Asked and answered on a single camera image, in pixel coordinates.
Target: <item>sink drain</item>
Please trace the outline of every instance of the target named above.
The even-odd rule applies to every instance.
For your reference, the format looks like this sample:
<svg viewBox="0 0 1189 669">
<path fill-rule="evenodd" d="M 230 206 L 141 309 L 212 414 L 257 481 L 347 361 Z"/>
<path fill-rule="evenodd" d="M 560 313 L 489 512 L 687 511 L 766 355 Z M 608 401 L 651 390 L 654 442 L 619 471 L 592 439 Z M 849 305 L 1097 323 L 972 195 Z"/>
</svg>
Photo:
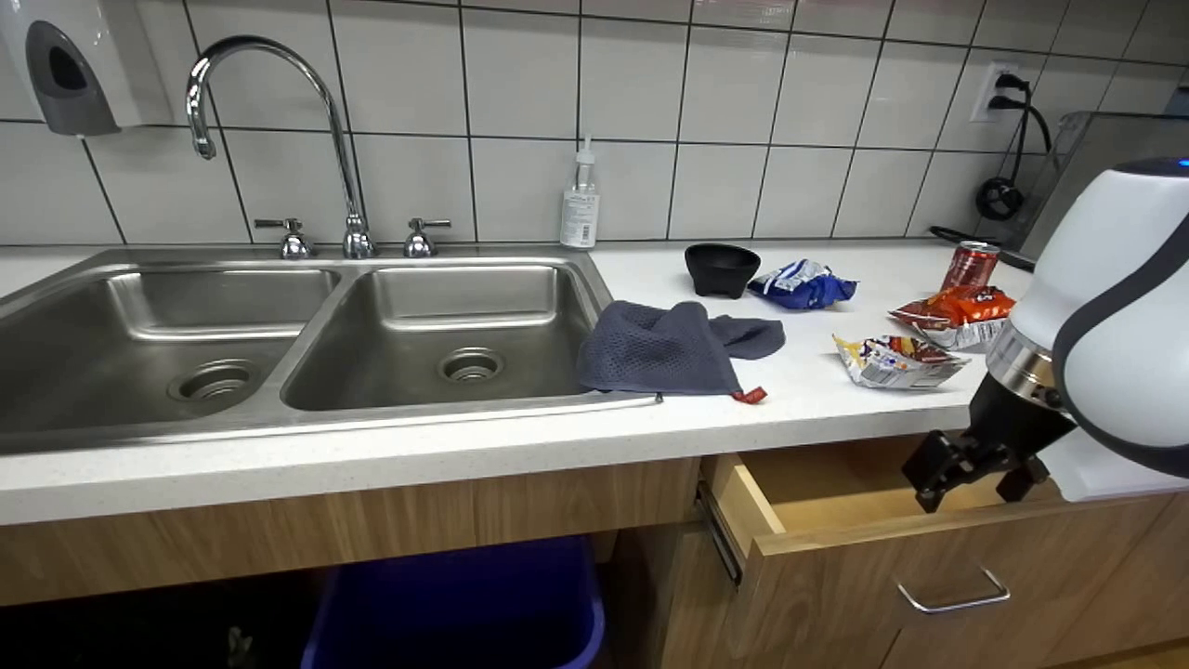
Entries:
<svg viewBox="0 0 1189 669">
<path fill-rule="evenodd" d="M 500 361 L 488 345 L 462 345 L 441 361 L 441 377 L 458 382 L 480 382 L 500 371 Z"/>
<path fill-rule="evenodd" d="M 176 399 L 183 401 L 238 401 L 248 393 L 252 364 L 243 357 L 209 361 L 178 378 Z"/>
</svg>

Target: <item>white robot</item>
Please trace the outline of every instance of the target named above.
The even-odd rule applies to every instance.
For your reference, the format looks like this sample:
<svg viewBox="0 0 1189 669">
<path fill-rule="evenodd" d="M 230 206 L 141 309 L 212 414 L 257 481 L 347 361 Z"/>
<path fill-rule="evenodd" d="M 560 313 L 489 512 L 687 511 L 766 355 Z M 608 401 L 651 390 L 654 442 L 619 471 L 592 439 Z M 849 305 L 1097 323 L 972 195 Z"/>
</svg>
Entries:
<svg viewBox="0 0 1189 669">
<path fill-rule="evenodd" d="M 1087 181 L 987 349 L 971 429 L 932 430 L 901 471 L 930 512 L 987 471 L 1017 504 L 1051 442 L 1189 475 L 1189 155 Z"/>
</svg>

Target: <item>paper towel dispenser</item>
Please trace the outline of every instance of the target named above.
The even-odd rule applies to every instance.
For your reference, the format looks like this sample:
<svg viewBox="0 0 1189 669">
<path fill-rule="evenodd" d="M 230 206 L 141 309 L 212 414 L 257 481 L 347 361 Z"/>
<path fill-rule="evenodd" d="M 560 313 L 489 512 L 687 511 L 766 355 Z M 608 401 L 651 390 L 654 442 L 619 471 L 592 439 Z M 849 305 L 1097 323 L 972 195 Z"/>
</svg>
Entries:
<svg viewBox="0 0 1189 669">
<path fill-rule="evenodd" d="M 0 4 L 0 39 L 56 136 L 115 136 L 168 121 L 134 0 Z"/>
</svg>

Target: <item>double sink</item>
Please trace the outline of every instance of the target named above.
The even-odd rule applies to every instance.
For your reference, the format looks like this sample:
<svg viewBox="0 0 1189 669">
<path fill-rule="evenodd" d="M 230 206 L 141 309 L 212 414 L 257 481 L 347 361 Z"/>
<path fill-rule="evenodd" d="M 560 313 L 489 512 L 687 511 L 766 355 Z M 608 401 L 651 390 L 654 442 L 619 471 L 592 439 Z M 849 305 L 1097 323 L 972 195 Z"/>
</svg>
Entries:
<svg viewBox="0 0 1189 669">
<path fill-rule="evenodd" d="M 99 253 L 0 302 L 0 453 L 640 404 L 576 378 L 607 302 L 578 253 Z"/>
</svg>

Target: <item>blue cloth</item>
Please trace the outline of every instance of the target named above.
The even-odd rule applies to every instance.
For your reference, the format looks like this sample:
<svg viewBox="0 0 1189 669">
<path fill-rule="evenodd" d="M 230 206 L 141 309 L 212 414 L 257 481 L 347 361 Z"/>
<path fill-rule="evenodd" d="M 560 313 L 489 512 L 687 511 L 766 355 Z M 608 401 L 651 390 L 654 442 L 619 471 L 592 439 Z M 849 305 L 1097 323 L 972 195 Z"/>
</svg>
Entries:
<svg viewBox="0 0 1189 669">
<path fill-rule="evenodd" d="M 830 309 L 835 302 L 849 302 L 858 282 L 835 281 L 831 268 L 816 259 L 795 259 L 785 264 L 771 281 L 752 282 L 752 295 L 791 309 L 791 313 L 811 313 L 811 309 Z"/>
<path fill-rule="evenodd" d="M 744 393 L 728 357 L 754 361 L 779 345 L 779 320 L 708 320 L 697 302 L 669 313 L 612 302 L 578 355 L 578 382 L 612 393 Z"/>
</svg>

